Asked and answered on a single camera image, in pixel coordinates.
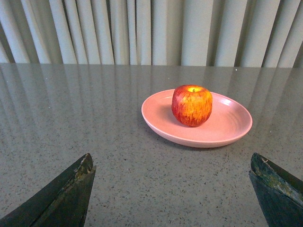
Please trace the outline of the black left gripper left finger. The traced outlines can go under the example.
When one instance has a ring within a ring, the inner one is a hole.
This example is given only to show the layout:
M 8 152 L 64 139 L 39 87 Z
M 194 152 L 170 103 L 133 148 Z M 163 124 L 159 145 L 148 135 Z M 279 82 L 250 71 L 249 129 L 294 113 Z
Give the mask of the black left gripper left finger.
M 0 220 L 2 227 L 82 227 L 96 166 L 85 154 L 34 196 Z

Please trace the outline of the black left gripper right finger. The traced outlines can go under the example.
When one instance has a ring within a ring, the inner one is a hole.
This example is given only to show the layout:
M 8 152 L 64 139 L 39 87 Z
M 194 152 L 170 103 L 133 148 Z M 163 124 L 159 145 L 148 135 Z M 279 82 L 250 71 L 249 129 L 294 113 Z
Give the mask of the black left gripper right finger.
M 254 153 L 249 177 L 270 227 L 303 225 L 303 182 L 268 158 Z

